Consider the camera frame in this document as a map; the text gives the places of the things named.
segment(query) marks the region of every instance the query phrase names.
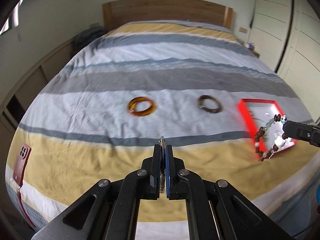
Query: wall socket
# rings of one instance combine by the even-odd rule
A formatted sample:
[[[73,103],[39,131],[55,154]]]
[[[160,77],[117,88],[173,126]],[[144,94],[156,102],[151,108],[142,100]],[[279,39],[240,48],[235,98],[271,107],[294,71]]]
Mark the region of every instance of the wall socket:
[[[95,28],[95,27],[99,27],[99,26],[100,26],[100,23],[93,23],[93,24],[89,25],[90,28]]]
[[[240,27],[240,28],[239,28],[239,31],[240,31],[241,33],[247,33],[247,32],[248,32],[248,30],[247,30],[247,29],[242,28],[242,27]]]

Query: headboard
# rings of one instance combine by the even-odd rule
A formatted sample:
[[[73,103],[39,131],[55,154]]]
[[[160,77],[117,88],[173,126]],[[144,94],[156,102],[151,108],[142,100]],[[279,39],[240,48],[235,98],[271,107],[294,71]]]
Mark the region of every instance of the headboard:
[[[232,8],[202,0],[118,0],[102,9],[107,31],[132,21],[186,19],[229,29],[233,14]]]

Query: open box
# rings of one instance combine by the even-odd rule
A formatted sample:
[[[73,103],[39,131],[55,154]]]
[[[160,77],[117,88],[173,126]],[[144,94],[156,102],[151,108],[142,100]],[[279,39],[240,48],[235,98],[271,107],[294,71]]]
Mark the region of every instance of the open box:
[[[261,126],[265,126],[266,123],[275,116],[275,114],[280,114],[281,116],[284,115],[276,101],[266,99],[241,99],[238,104],[238,109],[244,119],[253,144],[255,143],[254,136]],[[259,141],[261,151],[266,152],[273,147],[277,136],[282,136],[284,133],[282,126],[281,122],[275,122],[271,125],[268,131],[265,132]],[[284,146],[275,152],[275,154],[295,145],[296,143],[296,140],[291,141],[291,138],[286,139]]]

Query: striped bedspread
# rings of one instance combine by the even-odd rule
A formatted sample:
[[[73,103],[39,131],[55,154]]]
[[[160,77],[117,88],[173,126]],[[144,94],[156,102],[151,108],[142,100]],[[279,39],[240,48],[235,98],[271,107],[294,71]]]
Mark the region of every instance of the striped bedspread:
[[[197,105],[217,98],[217,114]],[[157,109],[132,116],[135,97]],[[99,179],[122,179],[152,155],[163,135],[175,157],[203,179],[226,179],[267,215],[307,185],[317,148],[299,142],[263,163],[236,109],[241,98],[276,100],[289,120],[311,116],[292,89],[227,29],[189,21],[133,22],[81,50],[36,97],[14,135],[6,183],[21,143],[32,151],[20,189],[38,229]],[[188,237],[184,201],[141,201],[136,239]]]

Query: bed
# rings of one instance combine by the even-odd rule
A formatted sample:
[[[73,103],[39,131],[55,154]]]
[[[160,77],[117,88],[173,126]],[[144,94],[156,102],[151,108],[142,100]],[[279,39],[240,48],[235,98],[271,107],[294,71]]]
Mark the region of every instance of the bed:
[[[203,179],[226,179],[293,235],[312,220],[320,154],[299,142],[264,162],[236,109],[241,98],[276,100],[289,120],[311,116],[293,90],[230,31],[233,10],[201,0],[119,0],[103,4],[106,35],[75,55],[33,101],[6,165],[12,202],[35,230],[99,179],[122,179],[163,135],[174,156]],[[223,107],[200,109],[201,95]],[[148,97],[157,108],[132,116]],[[13,170],[21,144],[32,150],[20,188]],[[297,207],[307,205],[302,211]],[[184,201],[141,201],[136,239],[188,239]]]

